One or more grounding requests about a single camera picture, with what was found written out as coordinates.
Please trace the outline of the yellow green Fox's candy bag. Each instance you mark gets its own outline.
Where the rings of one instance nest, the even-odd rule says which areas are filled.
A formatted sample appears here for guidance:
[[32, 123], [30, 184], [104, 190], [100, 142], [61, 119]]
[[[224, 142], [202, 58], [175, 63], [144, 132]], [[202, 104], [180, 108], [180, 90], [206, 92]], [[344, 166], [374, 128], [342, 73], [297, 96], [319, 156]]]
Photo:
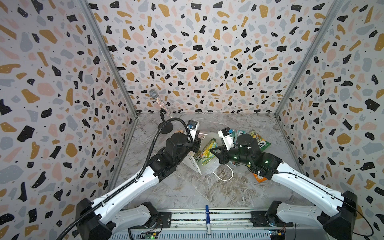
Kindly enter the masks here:
[[249, 135], [251, 135], [254, 139], [257, 140], [258, 142], [258, 146], [260, 148], [261, 151], [265, 151], [270, 145], [271, 143], [269, 143], [268, 141], [266, 141], [260, 134], [258, 134], [256, 131], [251, 131], [249, 132]]

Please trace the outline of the orange Fox's candy bag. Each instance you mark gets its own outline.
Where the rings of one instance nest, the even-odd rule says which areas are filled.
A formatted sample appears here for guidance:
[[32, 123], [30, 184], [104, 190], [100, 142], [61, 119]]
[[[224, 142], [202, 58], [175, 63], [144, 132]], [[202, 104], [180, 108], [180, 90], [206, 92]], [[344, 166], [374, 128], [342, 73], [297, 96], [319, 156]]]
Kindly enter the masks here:
[[254, 175], [254, 177], [255, 177], [255, 179], [256, 179], [256, 181], [257, 181], [258, 183], [262, 183], [262, 182], [264, 182], [264, 181], [267, 180], [267, 178], [265, 178], [265, 177], [261, 177], [261, 176], [259, 176], [259, 175], [257, 175], [257, 174], [253, 174], [253, 175]]

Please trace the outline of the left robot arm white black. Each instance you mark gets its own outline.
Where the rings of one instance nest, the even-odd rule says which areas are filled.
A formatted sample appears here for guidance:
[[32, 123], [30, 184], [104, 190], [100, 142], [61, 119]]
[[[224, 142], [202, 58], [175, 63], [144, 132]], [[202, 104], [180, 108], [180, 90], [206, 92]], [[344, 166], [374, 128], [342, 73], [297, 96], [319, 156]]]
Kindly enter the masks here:
[[123, 216], [120, 210], [145, 190], [157, 185], [186, 158], [189, 152], [197, 152], [201, 139], [198, 130], [191, 130], [189, 136], [175, 133], [166, 141], [161, 153], [152, 156], [142, 174], [136, 173], [105, 195], [90, 201], [85, 198], [76, 207], [75, 226], [83, 240], [108, 240], [123, 228], [143, 226], [155, 221], [157, 210], [149, 202]]

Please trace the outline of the white paper gift bag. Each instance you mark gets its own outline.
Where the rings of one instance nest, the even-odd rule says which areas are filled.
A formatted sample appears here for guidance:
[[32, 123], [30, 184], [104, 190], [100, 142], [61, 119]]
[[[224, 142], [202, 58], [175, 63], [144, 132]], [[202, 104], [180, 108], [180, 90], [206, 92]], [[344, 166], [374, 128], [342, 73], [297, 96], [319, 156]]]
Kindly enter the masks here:
[[223, 145], [223, 141], [219, 137], [219, 134], [199, 134], [199, 138], [201, 138], [202, 141], [198, 152], [189, 152], [183, 160], [183, 164], [200, 175], [214, 174], [223, 182], [230, 181], [234, 176], [233, 170], [228, 166], [228, 164], [226, 164], [231, 171], [231, 176], [229, 179], [220, 178], [218, 174], [216, 174], [216, 170], [221, 164], [219, 163], [219, 159], [210, 152], [211, 149]]

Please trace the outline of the teal fruit Fox's candy bag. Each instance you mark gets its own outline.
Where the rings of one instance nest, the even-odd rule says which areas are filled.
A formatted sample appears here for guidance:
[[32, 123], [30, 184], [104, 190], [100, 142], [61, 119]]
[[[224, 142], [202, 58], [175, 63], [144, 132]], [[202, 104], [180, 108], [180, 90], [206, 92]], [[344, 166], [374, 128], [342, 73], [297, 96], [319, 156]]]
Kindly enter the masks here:
[[238, 136], [243, 135], [245, 133], [246, 133], [246, 131], [244, 131], [244, 130], [237, 130], [236, 136], [238, 137]]

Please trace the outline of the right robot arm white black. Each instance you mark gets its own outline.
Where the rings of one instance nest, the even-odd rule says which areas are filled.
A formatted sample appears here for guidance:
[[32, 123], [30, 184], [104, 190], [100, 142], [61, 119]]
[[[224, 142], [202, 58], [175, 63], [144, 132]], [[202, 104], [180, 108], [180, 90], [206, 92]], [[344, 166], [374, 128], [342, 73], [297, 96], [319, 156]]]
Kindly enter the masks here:
[[266, 212], [266, 221], [274, 227], [284, 224], [304, 224], [322, 228], [336, 240], [350, 240], [357, 217], [357, 196], [346, 191], [341, 193], [323, 186], [292, 168], [282, 159], [262, 152], [257, 139], [249, 134], [233, 140], [231, 129], [218, 132], [223, 146], [210, 151], [220, 164], [229, 162], [245, 165], [249, 171], [267, 180], [281, 184], [296, 192], [313, 206], [295, 206], [273, 201]]

